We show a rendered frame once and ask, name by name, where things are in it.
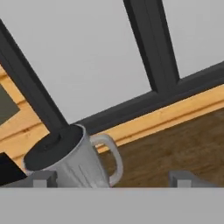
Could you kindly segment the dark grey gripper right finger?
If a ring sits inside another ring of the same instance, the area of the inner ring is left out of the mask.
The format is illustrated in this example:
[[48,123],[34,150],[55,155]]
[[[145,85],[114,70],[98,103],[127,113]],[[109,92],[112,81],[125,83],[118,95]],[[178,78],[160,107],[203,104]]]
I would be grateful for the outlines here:
[[170,187],[191,188],[191,187],[216,187],[204,179],[198,178],[190,171],[170,171],[169,172]]

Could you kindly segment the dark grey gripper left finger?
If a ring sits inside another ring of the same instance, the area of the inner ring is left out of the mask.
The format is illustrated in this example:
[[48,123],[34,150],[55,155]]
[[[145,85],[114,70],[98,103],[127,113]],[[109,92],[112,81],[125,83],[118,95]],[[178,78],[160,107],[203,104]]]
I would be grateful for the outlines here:
[[27,178],[4,185],[8,188],[48,188],[57,187],[56,171],[36,171]]

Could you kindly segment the black round blender lid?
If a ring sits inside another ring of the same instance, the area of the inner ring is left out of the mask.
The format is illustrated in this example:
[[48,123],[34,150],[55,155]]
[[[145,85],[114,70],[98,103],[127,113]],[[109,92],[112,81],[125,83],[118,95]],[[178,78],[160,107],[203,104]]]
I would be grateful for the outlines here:
[[43,170],[68,155],[83,138],[83,128],[69,125],[39,140],[24,156],[27,171]]

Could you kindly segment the black appliance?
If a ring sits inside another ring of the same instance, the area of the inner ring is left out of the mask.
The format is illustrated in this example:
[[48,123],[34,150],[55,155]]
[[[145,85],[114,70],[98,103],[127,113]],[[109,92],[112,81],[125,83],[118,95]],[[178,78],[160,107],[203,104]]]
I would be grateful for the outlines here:
[[4,186],[21,179],[25,179],[25,173],[5,153],[0,153],[0,186]]

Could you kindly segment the dark grey wall panel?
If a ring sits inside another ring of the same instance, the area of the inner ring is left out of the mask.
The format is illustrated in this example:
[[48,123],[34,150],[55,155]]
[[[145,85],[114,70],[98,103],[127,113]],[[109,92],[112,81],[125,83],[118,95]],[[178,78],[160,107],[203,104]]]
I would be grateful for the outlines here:
[[13,117],[18,111],[18,105],[11,99],[0,84],[0,125]]

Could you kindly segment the dark grey window frame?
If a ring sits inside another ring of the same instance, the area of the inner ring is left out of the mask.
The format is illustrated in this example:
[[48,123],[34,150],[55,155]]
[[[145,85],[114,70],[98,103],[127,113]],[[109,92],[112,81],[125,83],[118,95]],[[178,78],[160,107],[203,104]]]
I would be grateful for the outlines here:
[[97,132],[224,84],[182,77],[163,0],[0,0],[0,64],[49,130]]

